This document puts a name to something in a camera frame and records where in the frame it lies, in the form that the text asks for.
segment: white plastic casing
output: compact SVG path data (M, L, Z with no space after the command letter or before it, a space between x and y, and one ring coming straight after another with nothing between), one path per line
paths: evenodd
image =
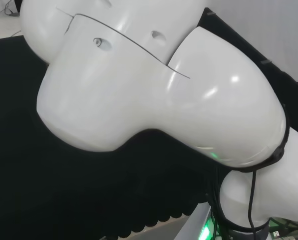
M250 228L248 207L252 173L230 172L224 179L220 202L225 217ZM257 171L252 221L258 227L270 217L298 222L298 132L290 128L284 156L277 163Z
M55 0L57 8L83 14L116 30L167 63L197 26L207 0Z
M181 74L77 15L41 84L37 111L55 135L88 151L112 151L158 128L225 165L246 167L281 143L283 109L261 71L235 47L199 27L169 66Z

